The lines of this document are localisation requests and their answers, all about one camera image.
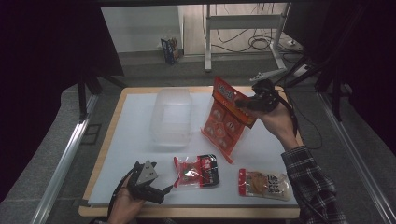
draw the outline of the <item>person's left hand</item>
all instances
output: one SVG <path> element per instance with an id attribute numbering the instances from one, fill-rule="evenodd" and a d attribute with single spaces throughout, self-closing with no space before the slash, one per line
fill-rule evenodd
<path id="1" fill-rule="evenodd" d="M 117 198 L 113 204 L 113 209 L 111 210 L 110 217 L 107 221 L 110 224 L 129 223 L 137 216 L 145 203 L 145 200 L 134 199 L 126 188 L 129 178 L 131 178 L 130 175 L 125 179 L 119 193 L 117 194 Z"/>

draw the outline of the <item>person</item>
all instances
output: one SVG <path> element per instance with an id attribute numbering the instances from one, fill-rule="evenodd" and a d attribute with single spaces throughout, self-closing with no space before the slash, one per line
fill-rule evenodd
<path id="1" fill-rule="evenodd" d="M 308 148 L 299 146 L 289 110 L 282 104 L 278 104 L 270 113 L 246 107 L 243 109 L 260 119 L 285 149 L 281 157 L 286 165 L 294 197 L 300 206 L 300 222 L 347 223 L 346 216 L 337 205 L 333 181 L 323 174 Z M 121 189 L 107 223 L 129 223 L 139 213 L 143 204 L 144 201 L 135 200 L 127 189 Z"/>

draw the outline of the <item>plastic wrapper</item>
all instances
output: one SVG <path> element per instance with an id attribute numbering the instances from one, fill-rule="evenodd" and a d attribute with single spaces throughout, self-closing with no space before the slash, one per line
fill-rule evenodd
<path id="1" fill-rule="evenodd" d="M 219 183 L 218 162 L 215 155 L 207 154 L 196 157 L 174 157 L 177 169 L 178 187 L 210 188 Z"/>
<path id="2" fill-rule="evenodd" d="M 290 200 L 290 184 L 285 174 L 240 169 L 238 182 L 241 196 Z"/>
<path id="3" fill-rule="evenodd" d="M 236 100 L 248 97 L 219 77 L 215 78 L 212 97 L 213 104 L 201 133 L 220 150 L 228 163 L 233 163 L 233 148 L 245 128 L 251 128 L 256 119 L 235 106 Z"/>

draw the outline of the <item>white wall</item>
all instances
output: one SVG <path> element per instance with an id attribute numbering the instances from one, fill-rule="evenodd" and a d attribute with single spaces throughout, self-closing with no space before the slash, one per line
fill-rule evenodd
<path id="1" fill-rule="evenodd" d="M 182 47 L 178 6 L 104 7 L 102 12 L 117 52 L 159 50 L 165 36 Z"/>

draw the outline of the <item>human hand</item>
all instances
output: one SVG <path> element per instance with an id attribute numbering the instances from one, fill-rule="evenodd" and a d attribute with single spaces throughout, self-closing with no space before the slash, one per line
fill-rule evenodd
<path id="1" fill-rule="evenodd" d="M 143 207 L 145 201 L 134 199 L 126 188 L 129 178 L 131 178 L 130 175 L 125 179 L 117 194 L 117 198 L 113 204 L 113 209 L 111 210 L 111 214 L 107 221 L 109 224 L 129 223 L 137 216 L 140 209 Z"/>
<path id="2" fill-rule="evenodd" d="M 289 110 L 283 105 L 278 104 L 276 108 L 267 113 L 260 110 L 247 108 L 247 104 L 241 104 L 242 109 L 250 116 L 260 119 L 265 128 L 280 141 L 285 150 L 296 148 L 298 145 L 293 132 L 293 122 Z"/>

